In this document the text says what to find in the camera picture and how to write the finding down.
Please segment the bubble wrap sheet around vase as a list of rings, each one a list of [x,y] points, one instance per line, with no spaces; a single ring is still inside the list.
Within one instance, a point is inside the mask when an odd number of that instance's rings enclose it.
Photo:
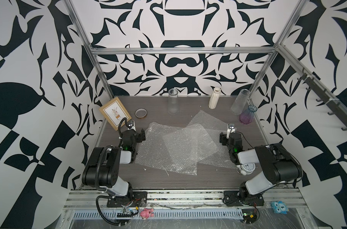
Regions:
[[[187,126],[200,124],[204,129],[225,131],[228,124],[200,110],[189,122]]]

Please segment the purple blue glass vase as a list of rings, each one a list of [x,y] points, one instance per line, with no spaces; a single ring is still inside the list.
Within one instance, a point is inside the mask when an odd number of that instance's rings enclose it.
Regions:
[[[250,124],[255,116],[255,113],[257,111],[257,107],[254,105],[249,105],[246,110],[244,110],[240,116],[239,116],[239,121],[244,124]]]

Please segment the bubble wrap around white vase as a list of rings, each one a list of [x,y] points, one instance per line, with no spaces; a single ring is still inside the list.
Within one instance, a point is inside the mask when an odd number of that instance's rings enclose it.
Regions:
[[[197,163],[218,151],[218,146],[201,124],[166,134],[163,141],[176,173],[196,175]]]

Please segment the iridescent bubble wrap bundle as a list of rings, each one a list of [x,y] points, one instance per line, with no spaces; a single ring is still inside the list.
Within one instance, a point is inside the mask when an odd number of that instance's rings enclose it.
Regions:
[[[212,129],[206,129],[206,131],[211,137],[213,143],[209,142],[208,147],[208,144],[205,143],[204,146],[200,145],[199,148],[205,153],[205,155],[208,155],[209,153],[211,153],[211,155],[199,160],[199,163],[227,169],[236,169],[236,165],[230,160],[227,147],[223,146],[219,142],[220,133],[222,131]]]

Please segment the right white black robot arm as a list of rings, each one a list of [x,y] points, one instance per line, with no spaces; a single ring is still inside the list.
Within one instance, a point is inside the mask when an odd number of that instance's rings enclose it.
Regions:
[[[240,170],[240,174],[252,173],[257,164],[262,169],[258,175],[241,184],[241,200],[260,196],[278,184],[297,181],[303,176],[301,164],[280,143],[261,145],[244,151],[241,134],[231,131],[220,133],[219,142],[227,147],[230,160]]]

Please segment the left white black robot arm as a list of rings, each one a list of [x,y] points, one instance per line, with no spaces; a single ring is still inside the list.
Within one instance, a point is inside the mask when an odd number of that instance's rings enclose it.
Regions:
[[[145,131],[122,132],[122,145],[94,148],[82,173],[82,184],[107,193],[111,197],[132,199],[132,186],[119,177],[122,164],[132,164],[137,156],[137,144],[146,140]]]

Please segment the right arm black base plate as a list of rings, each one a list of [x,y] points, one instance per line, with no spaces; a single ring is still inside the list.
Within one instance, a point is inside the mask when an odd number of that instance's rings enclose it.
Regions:
[[[228,207],[242,207],[242,206],[264,206],[264,198],[261,194],[248,195],[243,194],[241,191],[224,191],[222,202]]]

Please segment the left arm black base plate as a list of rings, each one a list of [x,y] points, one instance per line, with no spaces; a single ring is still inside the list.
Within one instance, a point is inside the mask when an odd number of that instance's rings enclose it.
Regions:
[[[146,191],[133,191],[123,197],[110,197],[107,202],[108,208],[122,208],[122,207],[145,207],[148,193]]]

